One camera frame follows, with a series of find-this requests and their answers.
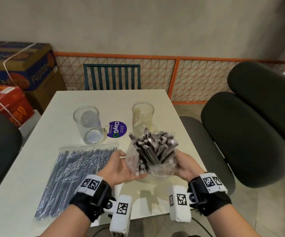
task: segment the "purple round sticker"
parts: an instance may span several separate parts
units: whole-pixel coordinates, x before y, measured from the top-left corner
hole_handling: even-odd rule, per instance
[[[112,121],[109,124],[110,124],[110,128],[107,134],[108,137],[118,138],[118,137],[125,135],[127,131],[127,126],[123,122]]]

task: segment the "person's left hand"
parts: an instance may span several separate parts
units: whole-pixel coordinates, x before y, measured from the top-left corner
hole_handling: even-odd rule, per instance
[[[103,177],[103,180],[105,180],[112,189],[117,184],[134,179],[142,179],[147,176],[147,174],[141,174],[139,176],[132,175],[125,160],[121,158],[121,156],[126,156],[122,150],[114,151],[106,166],[97,173],[98,176]]]

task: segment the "orange metal frame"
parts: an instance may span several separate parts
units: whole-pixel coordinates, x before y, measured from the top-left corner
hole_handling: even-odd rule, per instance
[[[169,56],[169,55],[125,55],[125,54],[104,54],[104,53],[81,53],[81,52],[54,52],[56,56],[78,56],[78,57],[105,57],[105,58],[131,58],[131,59],[167,59],[175,60],[172,77],[170,81],[168,96],[171,98],[174,83],[176,80],[180,60],[196,60],[196,61],[226,61],[226,62],[243,62],[243,61],[256,61],[261,63],[285,63],[280,60],[268,59],[242,59],[242,58],[219,58],[219,57],[192,57],[192,56]],[[181,104],[205,104],[206,101],[195,102],[173,102],[174,105]]]

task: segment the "black cable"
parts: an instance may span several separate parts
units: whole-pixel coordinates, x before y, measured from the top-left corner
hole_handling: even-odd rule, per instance
[[[94,233],[94,235],[92,235],[92,237],[96,236],[99,232],[101,232],[101,230],[108,229],[108,228],[109,227],[99,229],[97,232]]]
[[[192,220],[195,220],[208,234],[209,234],[209,236],[210,237],[213,237],[209,232],[208,232],[208,230],[200,223],[200,222],[198,222],[196,219],[194,219],[193,217],[192,217]]]

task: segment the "wrist strap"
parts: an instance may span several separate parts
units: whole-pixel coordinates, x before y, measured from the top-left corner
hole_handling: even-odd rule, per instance
[[[191,192],[194,204],[190,207],[198,209],[204,216],[208,216],[226,204],[231,199],[226,194],[227,189],[214,173],[205,173],[192,179],[188,183],[187,192]]]
[[[102,177],[88,175],[76,189],[69,203],[81,209],[93,222],[104,213],[103,208],[112,198],[112,188]]]

